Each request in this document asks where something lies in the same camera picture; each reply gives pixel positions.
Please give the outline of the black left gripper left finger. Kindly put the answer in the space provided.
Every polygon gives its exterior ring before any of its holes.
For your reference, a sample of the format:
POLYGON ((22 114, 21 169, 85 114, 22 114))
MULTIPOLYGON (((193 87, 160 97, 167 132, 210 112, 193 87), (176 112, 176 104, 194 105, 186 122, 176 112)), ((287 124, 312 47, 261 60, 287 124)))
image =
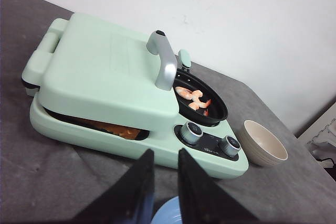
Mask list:
POLYGON ((72 223, 150 223, 154 204, 154 152, 146 150, 107 191, 72 223))

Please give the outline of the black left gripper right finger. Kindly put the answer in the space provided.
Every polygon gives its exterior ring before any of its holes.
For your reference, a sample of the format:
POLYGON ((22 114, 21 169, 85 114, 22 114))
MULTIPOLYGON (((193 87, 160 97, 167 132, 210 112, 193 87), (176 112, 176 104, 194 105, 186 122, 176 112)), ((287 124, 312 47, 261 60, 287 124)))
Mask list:
POLYGON ((186 149, 178 154, 182 223, 259 223, 257 217, 208 176, 186 149))

